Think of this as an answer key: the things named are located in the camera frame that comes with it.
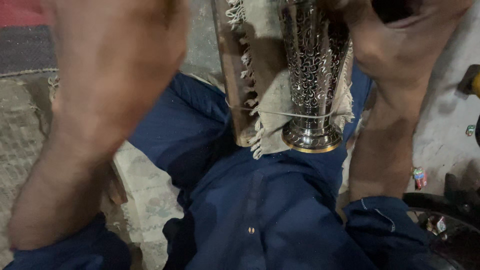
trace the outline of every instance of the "concrete floor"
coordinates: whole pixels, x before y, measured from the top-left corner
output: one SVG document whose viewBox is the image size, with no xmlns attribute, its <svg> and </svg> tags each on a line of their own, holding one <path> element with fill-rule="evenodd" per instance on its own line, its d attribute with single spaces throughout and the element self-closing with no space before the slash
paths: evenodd
<svg viewBox="0 0 480 270">
<path fill-rule="evenodd" d="M 432 73 L 421 118 L 414 136 L 414 166 L 422 166 L 428 186 L 422 192 L 441 195 L 446 173 L 462 177 L 469 167 L 478 171 L 480 147 L 467 137 L 468 125 L 480 115 L 480 99 L 457 93 L 456 87 L 471 64 L 480 64 L 480 1 L 466 14 Z M 408 191 L 413 191 L 413 182 Z"/>
</svg>

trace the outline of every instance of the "stitched seam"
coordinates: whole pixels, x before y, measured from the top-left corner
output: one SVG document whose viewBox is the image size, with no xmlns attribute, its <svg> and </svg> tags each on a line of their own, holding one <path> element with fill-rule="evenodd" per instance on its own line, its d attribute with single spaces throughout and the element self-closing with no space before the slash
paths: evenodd
<svg viewBox="0 0 480 270">
<path fill-rule="evenodd" d="M 363 202 L 363 199 L 361 200 L 361 204 L 363 206 L 363 209 L 368 210 L 367 207 L 365 206 L 365 203 Z"/>
<path fill-rule="evenodd" d="M 391 220 L 388 216 L 385 216 L 384 214 L 382 214 L 380 210 L 375 209 L 375 211 L 377 211 L 377 213 L 379 213 L 382 217 L 388 219 L 392 223 L 392 230 L 390 232 L 393 233 L 395 231 L 395 222 L 393 222 L 393 220 Z"/>
</svg>

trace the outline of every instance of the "red fabric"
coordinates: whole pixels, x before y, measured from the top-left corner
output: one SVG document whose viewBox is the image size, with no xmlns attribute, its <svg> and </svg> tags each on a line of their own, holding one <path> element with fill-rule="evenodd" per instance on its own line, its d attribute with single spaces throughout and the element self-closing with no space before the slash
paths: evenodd
<svg viewBox="0 0 480 270">
<path fill-rule="evenodd" d="M 0 27 L 46 24 L 40 0 L 0 0 Z"/>
</svg>

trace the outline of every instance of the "cloth fringe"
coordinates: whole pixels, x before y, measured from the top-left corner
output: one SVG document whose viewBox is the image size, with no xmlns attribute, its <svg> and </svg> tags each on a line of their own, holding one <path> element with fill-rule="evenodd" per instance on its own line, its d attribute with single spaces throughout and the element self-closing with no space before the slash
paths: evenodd
<svg viewBox="0 0 480 270">
<path fill-rule="evenodd" d="M 58 77 L 58 75 L 48 78 L 48 99 L 50 99 L 50 102 L 53 102 L 53 100 L 55 99 L 55 93 L 57 92 L 57 89 L 59 87 L 60 78 Z"/>
<path fill-rule="evenodd" d="M 349 108 L 352 108 L 353 96 L 352 96 L 352 93 L 350 92 L 350 88 L 352 87 L 352 84 L 347 84 L 347 74 L 348 74 L 348 67 L 349 67 L 350 61 L 352 60 L 353 60 L 353 46 L 352 46 L 352 43 L 350 42 L 347 55 L 345 57 L 345 63 L 343 64 L 342 73 L 340 74 L 340 78 L 343 78 L 342 93 L 345 93 L 344 98 L 346 99 L 346 102 L 348 103 Z M 346 122 L 351 123 L 354 118 L 355 118 L 355 115 L 350 110 L 345 115 L 342 115 L 342 118 L 340 119 L 340 124 L 338 125 L 338 127 L 341 130 L 343 130 Z"/>
<path fill-rule="evenodd" d="M 237 29 L 246 19 L 245 17 L 245 6 L 243 5 L 243 0 L 227 0 L 227 3 L 230 5 L 230 9 L 227 10 L 225 15 L 230 19 L 228 22 L 232 25 L 232 31 Z M 244 89 L 245 92 L 255 92 L 254 85 L 255 85 L 255 71 L 253 70 L 252 66 L 252 49 L 249 44 L 249 37 L 247 34 L 244 34 L 243 38 L 240 39 L 240 43 L 242 45 L 247 46 L 243 55 L 241 57 L 242 64 L 245 66 L 245 70 L 241 72 L 240 78 L 246 80 L 248 82 L 248 87 Z M 259 105 L 258 99 L 249 99 L 245 102 L 248 106 L 256 107 L 250 112 L 250 115 L 254 115 L 256 113 L 259 114 L 257 118 L 257 122 L 255 123 L 255 131 L 257 134 L 251 138 L 248 143 L 252 145 L 250 151 L 253 152 L 253 158 L 259 159 L 262 156 L 262 136 L 265 132 L 265 129 L 262 127 L 262 120 L 260 118 Z"/>
<path fill-rule="evenodd" d="M 245 6 L 243 0 L 227 0 L 227 3 L 230 9 L 225 12 L 225 15 L 230 18 L 228 23 L 232 25 L 232 30 L 235 30 L 245 21 Z"/>
</svg>

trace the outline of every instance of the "grey rug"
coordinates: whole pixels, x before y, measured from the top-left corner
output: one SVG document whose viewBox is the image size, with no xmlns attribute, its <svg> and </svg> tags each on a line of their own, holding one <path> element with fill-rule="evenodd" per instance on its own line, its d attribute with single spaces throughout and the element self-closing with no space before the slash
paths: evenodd
<svg viewBox="0 0 480 270">
<path fill-rule="evenodd" d="M 48 26 L 0 29 L 0 77 L 26 70 L 57 68 Z"/>
</svg>

